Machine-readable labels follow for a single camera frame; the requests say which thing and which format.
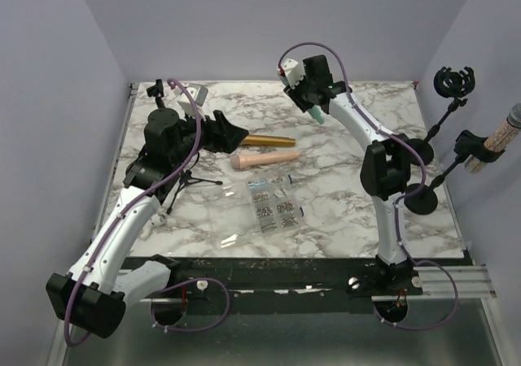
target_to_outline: black stand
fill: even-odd
[[[428,165],[434,159],[434,150],[429,141],[440,131],[441,125],[455,112],[459,107],[466,105],[467,99],[461,99],[467,96],[475,88],[474,71],[472,68],[465,67],[464,71],[452,72],[451,68],[441,68],[434,77],[434,89],[443,98],[453,98],[449,104],[447,112],[441,117],[437,124],[432,126],[425,138],[412,138],[409,145],[413,147],[420,155],[425,165]],[[411,156],[410,162],[416,166],[420,165],[418,160]]]
[[[485,163],[493,163],[503,154],[501,152],[493,152],[484,146],[486,137],[477,137],[468,130],[463,130],[456,140],[454,152],[456,159],[450,166],[440,175],[436,176],[430,185],[423,186],[422,190],[412,197],[405,198],[405,206],[413,213],[421,216],[431,214],[438,207],[438,197],[435,188],[440,187],[447,175],[450,174],[458,164],[463,163],[469,156],[475,156],[478,160]],[[419,183],[408,185],[405,189],[406,193],[412,193],[420,186]]]
[[[222,185],[222,181],[211,181],[209,179],[202,179],[200,177],[193,177],[192,171],[189,169],[187,171],[182,171],[179,174],[179,186],[177,187],[176,192],[173,194],[172,202],[170,203],[170,206],[168,209],[166,209],[166,214],[169,215],[172,213],[172,206],[176,202],[177,196],[179,193],[184,190],[189,185],[196,185],[198,183],[213,183],[214,185]]]

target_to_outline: marble tabletop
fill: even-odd
[[[283,93],[278,82],[204,82],[208,96],[206,114],[222,110],[232,124],[250,133],[293,137],[298,160],[276,165],[235,171],[225,154],[202,150],[193,169],[194,176],[226,182],[245,180],[256,172],[275,169],[291,174],[293,189],[304,210],[304,226],[299,230],[255,237],[245,246],[220,248],[209,232],[204,208],[204,189],[209,185],[193,185],[183,190],[166,223],[148,223],[130,254],[148,256],[235,256],[235,257],[371,257],[376,254],[378,235],[371,198],[361,187],[360,169],[364,151],[347,130],[330,116],[324,125],[302,113]],[[144,143],[143,129],[155,102],[139,86],[134,110],[120,154],[107,212],[115,204],[125,169],[135,159]],[[361,104],[394,132],[409,137],[424,137],[425,128],[412,83],[352,83]],[[164,102],[177,109],[175,96],[165,86]],[[241,146],[236,153],[259,153],[276,148]],[[413,166],[411,180],[419,180]],[[430,181],[436,166],[428,168]],[[443,189],[437,190],[440,205],[429,216],[416,216],[405,209],[407,247],[413,256],[462,257],[462,241]],[[168,206],[171,196],[164,206]]]

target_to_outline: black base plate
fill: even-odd
[[[419,183],[408,185],[405,192],[411,193],[415,191],[419,185]],[[438,207],[438,197],[434,190],[429,190],[426,186],[423,186],[422,191],[418,194],[406,198],[404,204],[413,213],[426,216],[431,214]]]
[[[413,149],[418,152],[425,165],[429,165],[434,159],[434,150],[432,149],[431,144],[429,144],[428,142],[424,142],[419,138],[411,138],[408,144],[411,145]],[[412,155],[410,156],[410,163],[416,166],[420,165],[420,163]]]

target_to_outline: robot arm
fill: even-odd
[[[307,111],[319,123],[323,123],[321,110],[338,120],[366,151],[361,170],[361,183],[372,197],[379,232],[378,258],[386,265],[399,264],[407,260],[398,245],[396,218],[393,203],[405,190],[410,178],[409,154],[403,148],[379,134],[361,116],[379,126],[380,131],[392,134],[384,128],[360,103],[352,99],[358,110],[349,102],[346,91],[351,89],[342,81],[333,82],[326,57],[319,55],[305,59],[300,64],[286,59],[279,76],[286,85],[284,92],[302,111]],[[398,204],[398,226],[405,234],[403,203]]]
[[[188,87],[196,99],[198,112],[204,102],[204,87]],[[162,290],[173,280],[173,269],[177,262],[162,256],[153,256],[142,267],[119,276],[121,265],[145,223],[158,211],[177,180],[171,180],[153,194],[141,198],[134,206],[121,214],[145,190],[168,178],[190,153],[195,142],[195,119],[193,111],[186,112],[180,119],[178,113],[162,103],[162,82],[147,91],[155,97],[158,109],[148,116],[144,130],[145,145],[126,170],[124,189],[120,192],[116,206],[108,217],[99,235],[87,251],[69,269],[65,276],[53,274],[46,284],[46,291],[57,317],[64,320],[69,299],[74,287],[82,277],[74,297],[70,322],[78,327],[107,338],[118,327],[125,309],[149,294]],[[184,106],[187,99],[180,97]],[[214,111],[214,120],[202,115],[199,149],[212,152],[233,152],[248,135],[246,129],[232,125],[220,111]],[[114,219],[120,218],[116,227],[106,235]],[[103,235],[103,246],[92,264],[88,264],[94,250],[99,248]]]

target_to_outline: gray wall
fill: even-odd
[[[465,2],[86,1],[132,80],[273,80],[279,55],[301,41],[336,49],[351,79],[418,80]]]
[[[467,0],[429,64],[419,100],[429,125],[445,112],[447,100],[432,88],[442,66],[475,69],[470,101],[452,115],[435,148],[447,167],[453,141],[463,129],[488,136],[521,102],[521,0]],[[477,175],[457,169],[448,179],[463,236],[473,256],[486,263],[499,294],[514,343],[521,349],[521,139],[497,163]]]
[[[84,0],[0,0],[0,361],[45,364],[49,275],[89,242],[128,96]]]

